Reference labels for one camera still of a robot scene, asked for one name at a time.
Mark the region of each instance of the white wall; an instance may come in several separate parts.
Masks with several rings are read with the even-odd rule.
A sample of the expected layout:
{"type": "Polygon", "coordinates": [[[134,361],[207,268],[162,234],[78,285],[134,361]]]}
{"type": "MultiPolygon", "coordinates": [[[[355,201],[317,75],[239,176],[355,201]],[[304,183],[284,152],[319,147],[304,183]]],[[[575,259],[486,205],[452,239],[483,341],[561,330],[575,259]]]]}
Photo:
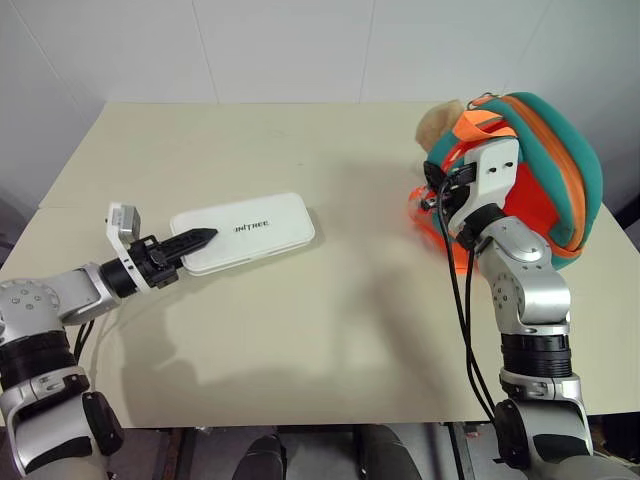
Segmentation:
{"type": "Polygon", "coordinates": [[[29,217],[105,100],[368,102],[528,90],[640,190],[640,2],[0,0],[0,199],[29,217]]]}

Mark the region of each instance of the white case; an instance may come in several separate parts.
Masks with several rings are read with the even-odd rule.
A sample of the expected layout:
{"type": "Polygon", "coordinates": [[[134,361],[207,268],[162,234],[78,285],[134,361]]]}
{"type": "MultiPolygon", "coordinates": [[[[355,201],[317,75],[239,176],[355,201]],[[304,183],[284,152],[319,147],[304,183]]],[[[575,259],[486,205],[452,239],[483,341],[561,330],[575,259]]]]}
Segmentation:
{"type": "Polygon", "coordinates": [[[192,228],[215,228],[204,247],[183,257],[192,275],[206,275],[308,244],[315,229],[300,195],[283,193],[201,210],[171,219],[174,235],[192,228]]]}

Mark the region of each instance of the red fabric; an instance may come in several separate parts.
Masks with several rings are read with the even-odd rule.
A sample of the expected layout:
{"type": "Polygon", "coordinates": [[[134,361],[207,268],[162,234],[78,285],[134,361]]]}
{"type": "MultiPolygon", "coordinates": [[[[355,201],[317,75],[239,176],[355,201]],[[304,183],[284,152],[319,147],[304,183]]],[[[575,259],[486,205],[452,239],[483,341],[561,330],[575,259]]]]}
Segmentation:
{"type": "MultiPolygon", "coordinates": [[[[429,191],[426,196],[425,192],[427,187],[425,185],[414,189],[409,194],[409,217],[415,222],[416,226],[423,233],[423,239],[432,248],[436,248],[441,251],[445,256],[447,249],[444,244],[444,239],[440,230],[434,227],[433,209],[424,211],[420,207],[420,199],[433,198],[436,196],[435,192],[429,191]]],[[[456,272],[458,274],[464,274],[467,271],[467,251],[462,248],[458,242],[452,240],[451,247],[453,249],[454,264],[456,266],[456,272]]]]}
{"type": "Polygon", "coordinates": [[[504,212],[520,218],[536,232],[549,232],[558,221],[553,202],[526,163],[518,165],[517,181],[507,195],[504,212]]]}

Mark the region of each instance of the beige tabletop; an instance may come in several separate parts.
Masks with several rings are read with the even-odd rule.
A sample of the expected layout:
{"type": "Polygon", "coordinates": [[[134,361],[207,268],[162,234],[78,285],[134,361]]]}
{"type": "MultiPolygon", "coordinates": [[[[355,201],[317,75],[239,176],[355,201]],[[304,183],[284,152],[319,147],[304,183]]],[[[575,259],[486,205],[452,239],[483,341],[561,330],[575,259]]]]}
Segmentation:
{"type": "MultiPolygon", "coordinates": [[[[1,279],[114,257],[110,201],[142,233],[184,210],[294,191],[304,249],[126,300],[82,358],[126,427],[481,419],[446,264],[405,208],[422,183],[425,104],[111,104],[44,199],[1,279]]],[[[640,409],[640,256],[602,207],[572,293],[574,369],[591,414],[640,409]]],[[[499,333],[473,282],[474,345],[495,399],[499,333]]],[[[70,336],[75,328],[69,329],[70,336]]]]}

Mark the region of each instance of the silver robot arm segment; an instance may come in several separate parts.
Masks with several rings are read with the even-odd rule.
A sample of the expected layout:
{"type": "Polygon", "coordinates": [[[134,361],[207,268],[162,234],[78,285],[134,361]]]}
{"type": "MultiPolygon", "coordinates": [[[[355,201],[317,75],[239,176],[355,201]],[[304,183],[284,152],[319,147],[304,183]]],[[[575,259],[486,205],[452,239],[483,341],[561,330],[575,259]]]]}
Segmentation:
{"type": "Polygon", "coordinates": [[[494,412],[500,455],[531,480],[640,478],[593,456],[580,378],[571,367],[569,289],[551,264],[548,242],[502,211],[517,162],[518,141],[506,138],[469,150],[464,171],[446,180],[425,164],[431,188],[453,182],[448,230],[473,249],[491,287],[508,395],[494,412]]]}
{"type": "Polygon", "coordinates": [[[0,284],[0,411],[16,468],[30,479],[104,480],[107,457],[123,441],[104,395],[89,391],[64,327],[107,313],[138,291],[176,281],[181,257],[217,233],[194,229],[158,242],[153,236],[137,239],[134,207],[112,206],[109,218],[111,233],[129,246],[116,249],[118,258],[0,284]]]}
{"type": "Polygon", "coordinates": [[[87,392],[89,380],[69,350],[64,326],[119,303],[95,264],[0,285],[0,411],[20,475],[52,462],[62,468],[73,458],[86,464],[78,470],[82,478],[107,478],[106,457],[120,448],[123,432],[104,396],[87,392]]]}

